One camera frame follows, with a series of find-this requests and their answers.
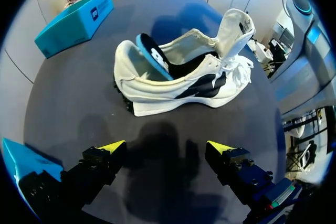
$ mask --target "round table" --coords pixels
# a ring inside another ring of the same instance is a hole
[[[207,140],[242,146],[285,174],[285,137],[272,87],[253,53],[252,83],[212,109],[186,104],[137,118],[113,88],[114,52],[147,33],[165,44],[197,28],[215,37],[222,16],[203,0],[116,0],[93,38],[45,60],[31,91],[24,141],[69,170],[91,146],[126,140],[127,163],[84,211],[115,224],[241,223],[249,212],[204,159]]]

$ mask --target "black stripe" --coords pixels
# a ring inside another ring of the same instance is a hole
[[[219,93],[221,86],[224,86],[226,83],[226,74],[223,72],[221,77],[216,80],[215,86],[212,87],[212,81],[215,79],[215,77],[215,74],[207,74],[202,76],[182,94],[175,97],[175,99],[190,97],[192,95],[205,98],[215,97]]]

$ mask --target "monitor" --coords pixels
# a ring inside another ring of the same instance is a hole
[[[286,28],[279,39],[286,47],[292,49],[294,43],[294,35]]]

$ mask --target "shoelace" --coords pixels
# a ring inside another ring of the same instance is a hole
[[[253,68],[253,62],[240,55],[224,59],[222,62],[222,70],[228,73],[233,72],[234,81],[239,87],[251,83],[250,68]]]

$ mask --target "black insole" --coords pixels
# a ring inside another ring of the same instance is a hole
[[[195,57],[194,59],[192,59],[192,60],[190,60],[190,61],[188,61],[184,64],[175,65],[175,64],[172,64],[171,62],[169,62],[166,55],[164,55],[164,52],[161,50],[161,48],[155,43],[155,41],[150,36],[148,36],[147,34],[141,34],[140,38],[141,38],[141,43],[145,47],[147,52],[149,52],[149,53],[153,52],[153,49],[155,49],[158,52],[158,54],[162,57],[163,63],[167,65],[167,68],[168,68],[167,72],[174,79],[178,79],[180,77],[186,76],[187,74],[194,71],[201,64],[201,62],[204,60],[205,56],[208,55],[208,54],[211,54],[211,55],[215,56],[216,58],[219,58],[217,52],[210,51],[210,52],[206,52],[202,55],[199,55],[199,56]]]

